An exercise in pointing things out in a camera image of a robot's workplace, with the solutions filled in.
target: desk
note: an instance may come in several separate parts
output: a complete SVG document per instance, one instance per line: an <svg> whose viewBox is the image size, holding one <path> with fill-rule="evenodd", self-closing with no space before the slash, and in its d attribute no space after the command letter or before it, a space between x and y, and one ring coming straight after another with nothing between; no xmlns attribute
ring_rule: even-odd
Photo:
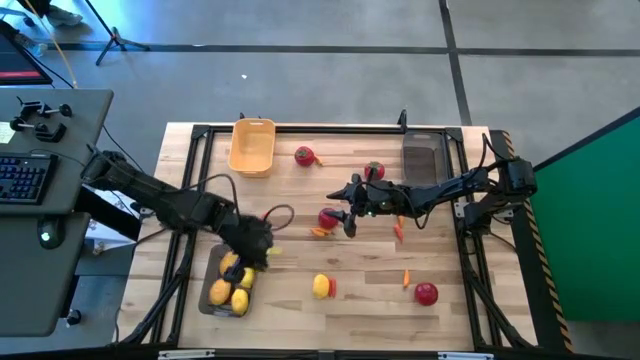
<svg viewBox="0 0 640 360"><path fill-rule="evenodd" d="M189 123L167 125L156 177L180 186L192 128ZM475 166L482 152L481 134L488 133L488 129L462 130L467 161ZM353 172L362 172L368 161L382 162L385 178L400 180L402 135L278 134L274 171L265 179L243 178L229 170L230 139L231 134L215 134L209 175L225 172L234 178L241 211L260 215L275 204L288 203L295 208L296 218L292 225L275 234L276 246L283 249L283 254L272 256L267 272L258 274L249 313L242 319L213 317L198 311L209 251L219 242L214 235L199 233L179 347L473 349L449 204L436 207L425 230L418 230L407 221L403 244L397 242L392 230L394 217L358 218L358 235L354 239L348 239L339 229L326 240L314 238L309 231L316 224L320 209L341 206L325 195L341 189ZM310 146L324 167L295 165L293 154L300 145ZM202 147L193 167L196 172ZM488 153L485 164L493 160ZM212 181L207 190L231 198L227 182ZM157 223L147 222L141 236L157 229ZM493 229L511 240L507 226L496 224ZM158 295L169 237L164 234L136 249L118 319L122 337L142 320ZM520 334L535 344L518 256L497 239L485 237L484 244L497 304ZM413 302L413 285L402 289L405 269L411 272L412 284L429 281L438 286L440 299L436 305L422 307ZM311 282L318 272L337 279L335 299L313 298ZM486 314L481 305L478 308L483 334L489 338ZM170 303L163 340L172 312Z"/></svg>
<svg viewBox="0 0 640 360"><path fill-rule="evenodd" d="M49 119L35 114L30 118L29 123L43 122L50 129L58 123L65 124L67 131L59 143L39 141L31 129L26 129L13 134L8 143L0 144L0 152L28 153L38 149L63 155L41 205L0 206L0 336L46 336L54 330L65 300L75 290L70 284L89 222L87 213L98 220L107 219L101 221L107 225L119 223L133 238L139 222L84 189L80 177L83 167L64 157L87 162L90 151L86 144L95 145L98 140L113 92L0 89L0 121L10 121L20 114L16 96L25 102L44 101L51 108L68 104L73 111L70 118L60 114ZM58 248L46 250L40 246L37 219L43 215L63 217L65 240Z"/></svg>

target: lemon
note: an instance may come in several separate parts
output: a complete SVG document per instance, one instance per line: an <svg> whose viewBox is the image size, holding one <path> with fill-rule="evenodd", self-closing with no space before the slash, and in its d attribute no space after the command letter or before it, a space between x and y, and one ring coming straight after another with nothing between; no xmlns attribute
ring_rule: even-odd
<svg viewBox="0 0 640 360"><path fill-rule="evenodd" d="M236 315L244 315L249 307L249 294L246 290L236 289L231 295L231 310Z"/></svg>
<svg viewBox="0 0 640 360"><path fill-rule="evenodd" d="M224 272L227 271L229 266L233 265L236 260L238 260L238 255L231 251L226 253L222 260L220 260L220 275L224 275Z"/></svg>
<svg viewBox="0 0 640 360"><path fill-rule="evenodd" d="M244 268L244 277L240 281L240 285L247 289L251 289L253 280L256 278L256 272L252 268Z"/></svg>
<svg viewBox="0 0 640 360"><path fill-rule="evenodd" d="M313 296L324 299L329 295L329 278L324 274L318 274L313 278Z"/></svg>
<svg viewBox="0 0 640 360"><path fill-rule="evenodd" d="M229 298L231 283L218 279L209 289L209 302L213 305L222 305Z"/></svg>

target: tripod stand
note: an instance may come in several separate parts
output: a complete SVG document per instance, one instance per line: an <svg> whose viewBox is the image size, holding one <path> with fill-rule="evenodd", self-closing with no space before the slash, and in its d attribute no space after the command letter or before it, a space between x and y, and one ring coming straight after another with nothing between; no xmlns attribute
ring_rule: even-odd
<svg viewBox="0 0 640 360"><path fill-rule="evenodd" d="M144 51L151 50L151 48L147 45L140 44L131 40L123 39L120 36L120 33L118 32L118 29L116 29L115 26L109 29L109 27L104 22L104 20L102 20L102 17L100 16L100 14L98 14L98 11L96 10L96 8L94 8L93 4L91 4L91 1L89 0L85 0L85 1L87 5L89 5L89 8L91 8L91 11L93 12L93 14L98 18L98 20L100 21L100 23L102 24L104 29L109 33L109 36L110 36L109 42L102 50L102 53L100 53L100 56L98 56L98 60L96 60L96 66L100 66L100 63L102 62L102 59L104 58L104 56L107 55L107 52L115 46L120 46L121 51L127 51L127 48L125 47L125 45L135 46L137 48L143 49Z"/></svg>

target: green wall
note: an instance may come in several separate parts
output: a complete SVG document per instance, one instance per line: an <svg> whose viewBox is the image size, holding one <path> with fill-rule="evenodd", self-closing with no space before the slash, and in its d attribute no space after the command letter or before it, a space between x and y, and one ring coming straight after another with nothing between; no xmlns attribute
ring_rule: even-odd
<svg viewBox="0 0 640 360"><path fill-rule="evenodd" d="M640 117L536 180L533 209L566 319L640 321Z"/></svg>

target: red tomato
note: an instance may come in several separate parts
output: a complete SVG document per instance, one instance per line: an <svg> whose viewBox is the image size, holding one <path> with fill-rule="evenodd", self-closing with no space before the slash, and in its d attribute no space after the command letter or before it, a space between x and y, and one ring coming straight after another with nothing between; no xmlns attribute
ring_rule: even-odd
<svg viewBox="0 0 640 360"><path fill-rule="evenodd" d="M438 301L438 288L432 283L420 283L413 295L421 305L430 306Z"/></svg>
<svg viewBox="0 0 640 360"><path fill-rule="evenodd" d="M316 160L316 156L313 153L313 150L309 149L306 146L300 146L294 155L296 162L301 166L309 166L314 163Z"/></svg>
<svg viewBox="0 0 640 360"><path fill-rule="evenodd" d="M380 164L377 161L372 161L367 164L364 168L364 178L365 180L369 178L369 173L371 169L376 169L375 174L373 174L372 180L382 180L384 177L384 165Z"/></svg>
<svg viewBox="0 0 640 360"><path fill-rule="evenodd" d="M325 214L325 211L333 211L333 209L325 208L320 210L318 214L318 224L320 224L320 227L323 229L331 230L338 225L338 219Z"/></svg>

